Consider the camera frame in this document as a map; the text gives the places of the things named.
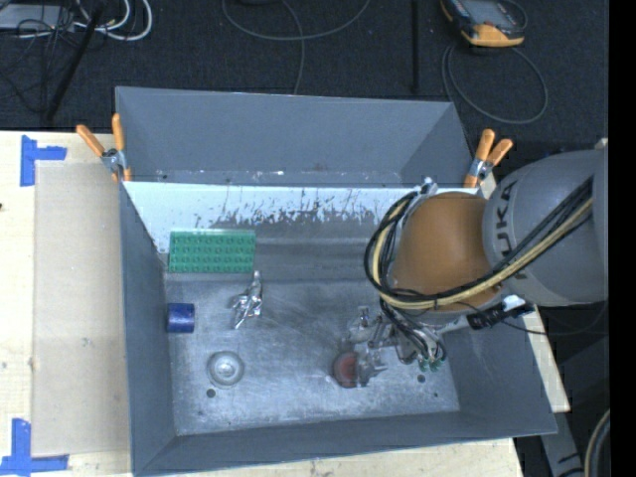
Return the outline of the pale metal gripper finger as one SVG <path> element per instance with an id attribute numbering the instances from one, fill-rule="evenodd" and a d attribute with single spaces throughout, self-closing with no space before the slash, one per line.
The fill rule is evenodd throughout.
<path id="1" fill-rule="evenodd" d="M 378 310 L 359 306 L 356 315 L 347 324 L 346 342 L 357 345 L 374 340 L 383 323 L 384 316 Z"/>
<path id="2" fill-rule="evenodd" d="M 358 385 L 367 386 L 372 378 L 386 371 L 388 367 L 380 355 L 360 355 L 357 364 Z"/>

